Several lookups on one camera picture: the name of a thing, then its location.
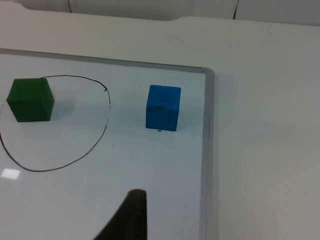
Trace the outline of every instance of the white table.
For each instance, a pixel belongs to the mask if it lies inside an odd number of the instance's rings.
[[[215,70],[207,239],[319,238],[319,27],[148,21],[1,2],[0,33],[0,49]]]

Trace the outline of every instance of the cube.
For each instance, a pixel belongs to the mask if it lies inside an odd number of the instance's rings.
[[[46,78],[15,79],[6,101],[19,123],[49,121],[55,103]]]
[[[151,85],[146,103],[147,129],[176,131],[181,88]]]

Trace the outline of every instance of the whiteboard frame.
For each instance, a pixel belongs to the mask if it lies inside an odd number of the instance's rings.
[[[148,62],[135,62],[126,60],[114,60],[97,57],[72,56],[53,53],[30,52],[20,50],[0,49],[0,54],[28,56],[38,58],[61,59],[70,61],[81,61],[90,63],[100,63],[107,65],[118,65],[136,68],[150,68],[160,70],[171,70],[187,73],[205,75],[204,91],[204,112],[202,130],[202,159],[201,159],[201,189],[200,189],[200,220],[199,220],[199,240],[209,239],[212,232],[218,233],[218,215],[214,214],[212,202],[218,200],[218,195],[214,196],[213,187],[213,165],[214,165],[214,93],[215,93],[215,72],[207,67],[191,67],[182,65],[157,64]]]

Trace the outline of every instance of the blue cube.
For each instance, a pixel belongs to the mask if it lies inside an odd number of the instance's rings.
[[[150,85],[146,103],[145,127],[176,131],[180,107],[181,88]]]

